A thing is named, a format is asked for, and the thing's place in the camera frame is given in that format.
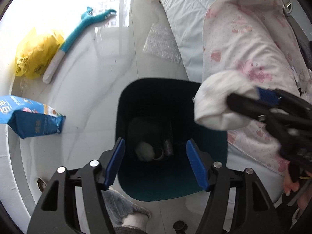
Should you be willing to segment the person right hand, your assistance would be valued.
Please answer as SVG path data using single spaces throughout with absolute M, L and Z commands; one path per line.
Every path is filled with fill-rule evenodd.
M 289 171 L 285 171 L 283 182 L 283 190 L 285 193 L 284 202 L 288 206 L 292 206 L 297 202 L 301 211 L 304 211 L 311 200 L 311 183 L 309 186 L 300 185 L 299 181 L 293 182 Z

